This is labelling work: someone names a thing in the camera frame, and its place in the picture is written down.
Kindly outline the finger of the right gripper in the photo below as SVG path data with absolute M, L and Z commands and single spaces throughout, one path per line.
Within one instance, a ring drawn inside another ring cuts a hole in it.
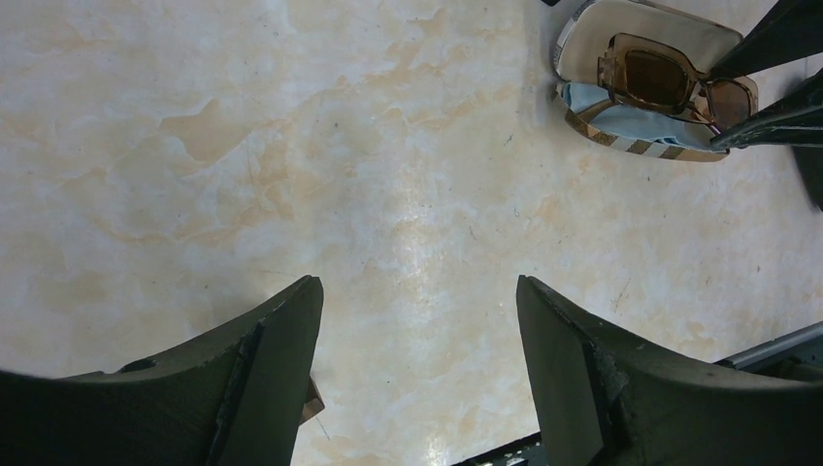
M 766 109 L 710 140 L 714 149 L 822 147 L 822 70 Z
M 822 0 L 780 0 L 708 74 L 735 79 L 821 52 Z

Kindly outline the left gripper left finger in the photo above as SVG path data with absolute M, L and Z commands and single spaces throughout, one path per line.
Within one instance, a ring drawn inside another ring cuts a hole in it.
M 287 465 L 322 315 L 305 276 L 254 309 L 107 374 L 1 375 L 5 465 Z

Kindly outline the blue cleaning cloth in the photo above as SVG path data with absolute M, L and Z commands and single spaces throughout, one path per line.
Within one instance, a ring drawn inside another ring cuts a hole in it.
M 560 83 L 558 89 L 563 102 L 576 114 L 601 102 L 612 104 L 612 107 L 603 110 L 589 120 L 589 123 L 596 129 L 603 130 L 610 135 L 691 150 L 717 152 L 709 144 L 713 133 L 702 124 L 614 104 L 609 99 L 609 93 L 594 84 Z

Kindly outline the brown frame sunglasses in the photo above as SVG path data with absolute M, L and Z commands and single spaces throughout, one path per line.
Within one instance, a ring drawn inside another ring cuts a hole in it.
M 614 35 L 598 58 L 597 83 L 616 104 L 706 125 L 716 134 L 758 110 L 754 81 L 711 79 L 680 50 L 627 33 Z

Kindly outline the plaid glasses case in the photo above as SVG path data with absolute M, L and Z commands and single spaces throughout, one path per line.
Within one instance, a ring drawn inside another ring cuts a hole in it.
M 749 78 L 711 68 L 740 32 L 651 1 L 587 1 L 554 49 L 552 104 L 579 135 L 652 158 L 716 162 L 711 140 L 758 108 Z

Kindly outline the black textured glasses case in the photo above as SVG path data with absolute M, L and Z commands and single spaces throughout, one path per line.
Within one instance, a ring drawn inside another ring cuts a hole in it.
M 818 211 L 822 211 L 822 149 L 816 147 L 792 147 L 791 150 L 810 204 Z

